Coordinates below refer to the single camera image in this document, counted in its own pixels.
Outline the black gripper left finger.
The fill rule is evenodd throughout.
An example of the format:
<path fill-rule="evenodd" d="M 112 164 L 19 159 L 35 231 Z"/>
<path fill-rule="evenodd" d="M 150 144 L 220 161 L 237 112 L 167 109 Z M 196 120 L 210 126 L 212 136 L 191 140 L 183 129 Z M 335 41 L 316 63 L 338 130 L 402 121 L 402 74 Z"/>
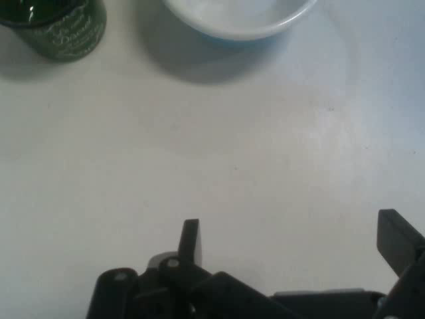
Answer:
<path fill-rule="evenodd" d="M 97 279 L 87 318 L 298 318 L 298 313 L 225 272 L 200 266 L 197 219 L 183 223 L 178 249 L 142 274 L 115 268 Z"/>

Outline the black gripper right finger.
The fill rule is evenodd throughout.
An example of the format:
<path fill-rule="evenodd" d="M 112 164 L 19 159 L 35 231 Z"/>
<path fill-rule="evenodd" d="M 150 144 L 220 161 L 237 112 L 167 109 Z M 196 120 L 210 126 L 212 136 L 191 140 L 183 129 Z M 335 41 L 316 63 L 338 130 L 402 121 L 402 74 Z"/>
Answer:
<path fill-rule="evenodd" d="M 378 214 L 377 249 L 398 280 L 375 318 L 424 317 L 424 236 L 394 209 Z"/>

